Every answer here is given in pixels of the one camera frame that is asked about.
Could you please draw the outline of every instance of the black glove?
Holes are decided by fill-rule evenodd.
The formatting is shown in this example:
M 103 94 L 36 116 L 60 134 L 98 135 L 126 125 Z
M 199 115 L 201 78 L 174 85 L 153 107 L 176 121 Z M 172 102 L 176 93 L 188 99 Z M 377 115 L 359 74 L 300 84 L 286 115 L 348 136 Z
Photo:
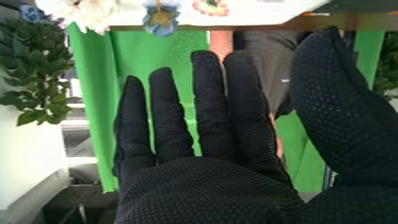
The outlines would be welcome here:
M 203 158 L 194 157 L 171 69 L 149 78 L 156 156 L 144 88 L 135 77 L 126 80 L 115 119 L 115 223 L 286 223 L 304 203 L 275 155 L 256 68 L 243 53 L 227 56 L 224 91 L 217 56 L 199 52 L 192 63 Z
M 334 187 L 306 206 L 302 223 L 398 223 L 398 115 L 370 91 L 338 29 L 298 46 L 291 99 Z

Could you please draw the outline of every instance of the finger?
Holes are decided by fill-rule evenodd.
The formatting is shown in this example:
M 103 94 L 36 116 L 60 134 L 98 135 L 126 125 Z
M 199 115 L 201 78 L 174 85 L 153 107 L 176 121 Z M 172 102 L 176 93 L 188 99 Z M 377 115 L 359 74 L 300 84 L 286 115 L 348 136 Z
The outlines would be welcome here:
M 249 169 L 290 183 L 277 158 L 275 131 L 268 118 L 268 103 L 261 91 L 256 67 L 245 53 L 233 53 L 224 61 L 227 74 L 227 103 L 240 145 L 240 155 Z
M 171 69 L 158 69 L 149 77 L 155 148 L 158 163 L 194 156 L 192 137 Z
M 203 156 L 235 161 L 220 63 L 213 53 L 192 55 L 197 132 Z
M 291 100 L 309 138 L 343 182 L 391 180 L 398 170 L 398 115 L 368 89 L 336 29 L 314 33 L 298 46 Z
M 131 172 L 155 166 L 149 149 L 146 95 L 140 80 L 130 76 L 119 101 L 115 118 L 115 175 L 126 179 Z

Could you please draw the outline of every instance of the gray fabric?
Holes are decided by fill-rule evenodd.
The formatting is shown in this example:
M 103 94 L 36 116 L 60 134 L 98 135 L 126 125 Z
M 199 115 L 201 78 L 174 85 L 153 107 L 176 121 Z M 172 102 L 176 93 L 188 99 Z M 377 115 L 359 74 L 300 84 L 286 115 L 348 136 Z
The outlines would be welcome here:
M 245 52 L 258 68 L 272 114 L 277 113 L 288 93 L 290 82 L 282 82 L 282 80 L 290 80 L 298 34 L 300 32 L 295 31 L 251 31 L 243 33 Z

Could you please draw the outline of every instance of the white wall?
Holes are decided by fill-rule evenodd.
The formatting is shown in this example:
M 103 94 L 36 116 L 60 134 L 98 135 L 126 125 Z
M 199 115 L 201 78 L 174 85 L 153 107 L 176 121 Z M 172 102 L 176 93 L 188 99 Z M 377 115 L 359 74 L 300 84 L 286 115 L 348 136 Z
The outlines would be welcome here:
M 0 20 L 16 16 L 18 13 L 0 7 Z M 0 96 L 9 88 L 0 78 Z M 0 105 L 0 211 L 53 172 L 66 168 L 60 126 L 16 127 L 18 115 L 18 110 Z

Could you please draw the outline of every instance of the green panel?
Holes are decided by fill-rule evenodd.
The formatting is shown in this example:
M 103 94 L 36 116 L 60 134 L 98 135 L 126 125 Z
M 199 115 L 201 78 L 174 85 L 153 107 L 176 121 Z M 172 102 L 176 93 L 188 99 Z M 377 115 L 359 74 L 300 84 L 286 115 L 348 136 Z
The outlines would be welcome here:
M 187 110 L 188 128 L 197 139 L 192 94 L 190 53 L 206 50 L 206 32 L 178 32 L 158 38 L 146 32 L 110 32 L 105 36 L 82 34 L 76 26 L 68 28 L 82 82 L 85 112 L 92 145 L 98 157 L 103 191 L 117 189 L 112 175 L 114 118 L 121 87 L 128 75 L 135 75 L 147 88 L 149 73 L 163 66 L 172 68 L 181 103 Z
M 282 139 L 286 166 L 295 189 L 298 192 L 320 192 L 325 162 L 307 138 L 297 113 L 277 119 L 277 134 Z
M 355 51 L 359 52 L 357 67 L 364 74 L 370 87 L 375 82 L 384 35 L 386 31 L 359 31 L 355 38 Z
M 192 51 L 208 50 L 206 32 L 178 32 L 169 38 L 158 38 L 146 32 L 112 32 L 112 42 L 119 80 L 123 82 L 128 75 L 135 75 L 140 78 L 147 91 L 147 102 L 149 74 L 160 67 L 171 67 L 172 69 L 188 129 L 195 140 L 195 154 L 201 155 L 195 131 L 190 54 Z
M 114 118 L 121 93 L 112 41 L 108 34 L 99 36 L 91 31 L 83 34 L 76 26 L 69 26 L 68 33 L 82 83 L 103 191 L 112 192 L 117 189 L 117 180 L 112 175 L 112 157 L 115 149 Z

